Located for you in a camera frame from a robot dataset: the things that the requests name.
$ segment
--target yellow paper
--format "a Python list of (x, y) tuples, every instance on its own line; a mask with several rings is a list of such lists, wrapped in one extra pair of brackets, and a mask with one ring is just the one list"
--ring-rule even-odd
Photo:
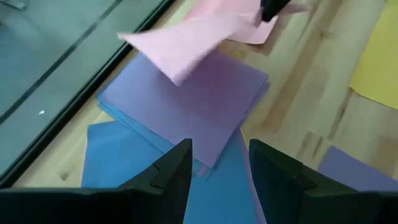
[(389, 0), (350, 87), (358, 94), (398, 109), (398, 0)]

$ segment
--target black plastic piece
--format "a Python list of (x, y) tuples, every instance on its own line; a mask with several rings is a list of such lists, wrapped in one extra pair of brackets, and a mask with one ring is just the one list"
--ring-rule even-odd
[(257, 139), (249, 157), (268, 224), (398, 223), (397, 192), (357, 192)]
[(290, 0), (261, 0), (262, 20), (269, 22), (289, 3)]
[(116, 189), (2, 189), (0, 223), (183, 223), (191, 177), (185, 139)]

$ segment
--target stack of paper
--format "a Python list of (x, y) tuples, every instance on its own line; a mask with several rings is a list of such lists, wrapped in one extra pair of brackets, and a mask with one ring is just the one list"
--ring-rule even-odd
[[(154, 145), (192, 138), (194, 158), (211, 169), (266, 87), (265, 73), (215, 52), (184, 85), (175, 86), (139, 54), (98, 100), (130, 129), (142, 133), (145, 127), (157, 134), (149, 139)], [(158, 148), (166, 152), (169, 147)]]
[[(117, 108), (112, 105), (99, 103), (98, 106), (104, 110), (107, 114), (114, 117), (120, 125), (123, 125), (125, 128), (128, 128), (134, 133), (139, 134), (142, 138), (146, 139), (151, 146), (160, 151), (160, 153), (164, 154), (168, 150), (174, 147), (174, 144), (160, 137), (153, 131), (149, 130), (147, 127), (138, 123), (136, 120), (130, 118), (125, 115)], [(211, 170), (204, 166), (201, 162), (194, 160), (192, 167), (193, 175), (197, 177), (201, 177), (203, 180), (206, 180), (210, 175)]]
[[(243, 147), (238, 130), (228, 141), (208, 180), (192, 178), (184, 223), (256, 223), (255, 203), (242, 154), (248, 152)], [(117, 121), (91, 125), (81, 186), (117, 187), (161, 155), (140, 134)]]

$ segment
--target construction paper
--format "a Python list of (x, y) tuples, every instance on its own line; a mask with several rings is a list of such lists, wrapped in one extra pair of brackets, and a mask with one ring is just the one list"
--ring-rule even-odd
[(194, 158), (212, 168), (266, 85), (265, 73), (214, 52), (175, 86), (139, 54), (102, 100), (172, 144), (192, 138)]
[[(161, 155), (117, 122), (89, 127), (82, 187), (117, 187)], [(184, 223), (255, 223), (239, 140), (232, 136), (207, 182), (192, 177)]]
[(318, 172), (358, 191), (398, 190), (398, 182), (332, 146)]
[[(98, 99), (99, 99), (98, 103), (99, 108), (101, 108), (107, 114), (112, 116), (116, 121), (124, 125), (126, 128), (130, 129), (131, 131), (137, 134), (140, 134), (143, 138), (145, 138), (149, 143), (151, 143), (156, 149), (158, 149), (163, 154), (168, 152), (170, 149), (172, 149), (175, 146), (174, 144), (158, 136), (156, 133), (152, 132), (142, 124), (138, 123), (134, 119), (125, 115), (114, 106), (107, 103), (102, 103), (101, 94), (99, 94)], [(195, 159), (193, 160), (192, 172), (193, 175), (201, 177), (204, 181), (206, 181), (208, 176), (210, 175), (211, 169), (209, 169), (207, 166), (203, 165), (201, 162)]]
[[(253, 20), (253, 18), (258, 18), (258, 22), (261, 20), (261, 15), (256, 15), (259, 12), (260, 4), (261, 0), (196, 0), (192, 9), (184, 17), (184, 20), (235, 13), (255, 24), (256, 20)], [(289, 3), (279, 14), (288, 15), (306, 10), (307, 7), (304, 4)], [(263, 44), (271, 33), (276, 20), (277, 17), (274, 17), (270, 22), (261, 22), (254, 32), (245, 32), (247, 29), (241, 30), (233, 34), (229, 39), (246, 44)]]
[(111, 121), (88, 126), (82, 187), (117, 187), (163, 155), (138, 133)]
[(222, 41), (237, 33), (256, 30), (237, 14), (222, 14), (183, 21), (176, 26), (140, 34), (118, 34), (144, 53), (176, 85)]
[(389, 0), (351, 79), (361, 96), (398, 109), (398, 1)]

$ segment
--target pink paper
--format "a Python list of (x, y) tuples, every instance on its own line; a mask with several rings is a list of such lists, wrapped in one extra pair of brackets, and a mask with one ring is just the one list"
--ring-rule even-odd
[(222, 14), (190, 19), (170, 28), (118, 36), (143, 52), (179, 85), (221, 41), (237, 32), (251, 34), (255, 30), (254, 24), (237, 14)]
[[(272, 28), (275, 25), (277, 17), (270, 22), (261, 22), (261, 13), (257, 14), (260, 8), (261, 0), (196, 0), (192, 9), (184, 17), (185, 20), (212, 16), (216, 14), (235, 13), (246, 20), (255, 23), (256, 18), (259, 21), (259, 26), (254, 32), (249, 30), (241, 30), (231, 37), (230, 40), (242, 42), (246, 44), (263, 44)], [(306, 11), (307, 7), (303, 4), (290, 3), (284, 7), (280, 15), (293, 14)]]

